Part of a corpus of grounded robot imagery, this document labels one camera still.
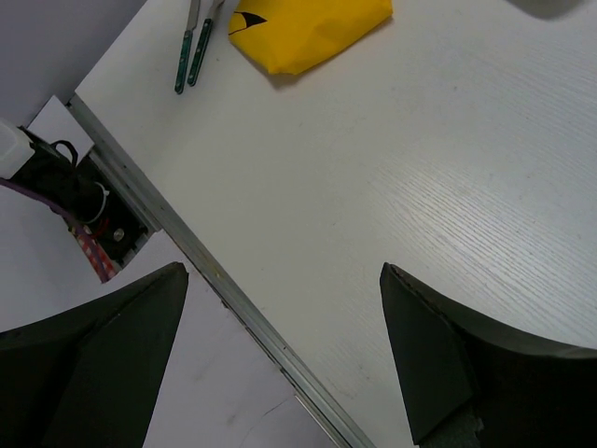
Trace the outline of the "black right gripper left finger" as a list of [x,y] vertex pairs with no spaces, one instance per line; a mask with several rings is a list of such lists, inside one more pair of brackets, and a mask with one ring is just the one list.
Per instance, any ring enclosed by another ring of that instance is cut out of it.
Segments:
[[185,306],[172,262],[1,334],[4,447],[141,447]]

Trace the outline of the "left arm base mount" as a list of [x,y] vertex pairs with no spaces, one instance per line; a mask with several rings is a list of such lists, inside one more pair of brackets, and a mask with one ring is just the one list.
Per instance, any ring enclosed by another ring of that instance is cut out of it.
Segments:
[[46,205],[74,234],[102,282],[147,231],[99,170],[66,139],[1,121],[1,185]]

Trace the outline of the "white rectangular plate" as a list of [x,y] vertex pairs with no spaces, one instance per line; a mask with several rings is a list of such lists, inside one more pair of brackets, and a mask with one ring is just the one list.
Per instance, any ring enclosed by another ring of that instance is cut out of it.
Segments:
[[525,14],[542,20],[563,19],[577,10],[586,7],[589,0],[507,0],[509,4]]

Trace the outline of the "green-handled table knife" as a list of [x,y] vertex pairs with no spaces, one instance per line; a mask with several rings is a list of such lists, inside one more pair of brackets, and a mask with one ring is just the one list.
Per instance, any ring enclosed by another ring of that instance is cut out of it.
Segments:
[[187,65],[190,55],[193,33],[197,27],[201,8],[201,0],[191,0],[187,16],[187,26],[183,35],[183,41],[180,56],[177,65],[174,91],[181,94],[185,88],[185,79],[187,75]]

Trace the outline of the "green-handled fork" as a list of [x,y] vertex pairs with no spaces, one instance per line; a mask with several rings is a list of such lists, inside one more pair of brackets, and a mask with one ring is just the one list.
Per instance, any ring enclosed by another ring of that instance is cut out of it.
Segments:
[[202,61],[205,56],[205,52],[209,43],[209,39],[211,36],[211,32],[214,28],[215,17],[218,14],[218,10],[221,8],[224,0],[213,0],[212,4],[209,7],[207,15],[202,23],[201,33],[199,37],[199,41],[197,47],[195,49],[193,59],[191,62],[191,66],[189,69],[188,77],[187,77],[187,84],[190,87],[196,85],[199,72],[201,70]]

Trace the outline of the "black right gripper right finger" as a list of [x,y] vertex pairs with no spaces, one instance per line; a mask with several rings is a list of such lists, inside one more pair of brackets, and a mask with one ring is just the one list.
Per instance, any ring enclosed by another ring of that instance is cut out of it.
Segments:
[[515,329],[390,263],[380,287],[416,446],[595,446],[595,350]]

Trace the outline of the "yellow Pikachu placemat cloth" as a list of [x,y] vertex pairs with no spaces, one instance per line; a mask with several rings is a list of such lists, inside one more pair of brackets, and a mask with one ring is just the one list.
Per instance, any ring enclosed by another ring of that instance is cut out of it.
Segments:
[[241,1],[229,41],[270,75],[300,75],[393,16],[390,0]]

